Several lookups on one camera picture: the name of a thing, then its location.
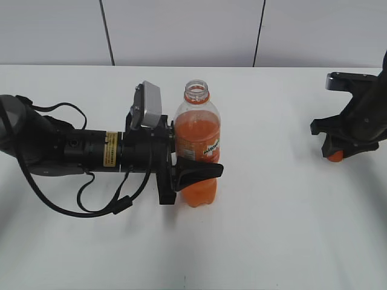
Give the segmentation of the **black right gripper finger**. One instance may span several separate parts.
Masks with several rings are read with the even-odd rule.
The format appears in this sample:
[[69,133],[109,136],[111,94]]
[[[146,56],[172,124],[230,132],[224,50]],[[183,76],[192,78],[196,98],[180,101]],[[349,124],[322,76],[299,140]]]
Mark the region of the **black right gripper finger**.
[[355,142],[345,140],[342,144],[343,158],[346,159],[360,153],[375,151],[378,148],[378,142]]
[[331,134],[326,134],[322,145],[323,157],[328,157],[339,150],[342,150],[342,140]]

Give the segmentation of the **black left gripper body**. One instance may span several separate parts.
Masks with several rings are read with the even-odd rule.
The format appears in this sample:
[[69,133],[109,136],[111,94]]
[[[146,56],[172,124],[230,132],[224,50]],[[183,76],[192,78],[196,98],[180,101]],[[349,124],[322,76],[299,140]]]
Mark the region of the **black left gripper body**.
[[172,153],[174,148],[172,128],[167,115],[162,115],[155,128],[141,127],[124,133],[121,154],[121,171],[145,173],[144,180],[131,195],[135,200],[145,189],[151,173],[156,175],[160,205],[173,205],[177,193],[172,185]]

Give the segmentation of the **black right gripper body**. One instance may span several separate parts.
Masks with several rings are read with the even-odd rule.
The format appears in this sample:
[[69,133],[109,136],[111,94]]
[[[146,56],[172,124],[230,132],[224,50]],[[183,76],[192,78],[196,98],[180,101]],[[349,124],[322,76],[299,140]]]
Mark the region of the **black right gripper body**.
[[343,140],[377,142],[381,140],[381,76],[331,72],[326,89],[349,92],[350,102],[340,114],[314,119],[311,134],[331,134]]

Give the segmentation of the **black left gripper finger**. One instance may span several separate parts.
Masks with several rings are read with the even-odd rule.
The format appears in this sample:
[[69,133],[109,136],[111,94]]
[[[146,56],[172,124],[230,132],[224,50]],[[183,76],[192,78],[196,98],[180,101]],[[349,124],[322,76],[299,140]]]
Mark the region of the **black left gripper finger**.
[[224,166],[219,163],[205,163],[177,157],[175,165],[175,191],[208,179],[219,178]]

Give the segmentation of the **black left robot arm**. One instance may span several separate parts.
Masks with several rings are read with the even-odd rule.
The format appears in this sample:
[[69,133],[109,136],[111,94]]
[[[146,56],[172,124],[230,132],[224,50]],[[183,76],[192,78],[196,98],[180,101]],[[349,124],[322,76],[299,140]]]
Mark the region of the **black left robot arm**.
[[175,132],[161,113],[159,92],[137,88],[124,132],[80,129],[49,116],[23,96],[1,96],[1,151],[15,157],[37,195],[33,175],[93,175],[95,172],[143,172],[157,178],[159,203],[172,205],[177,192],[220,177],[221,164],[172,160]]

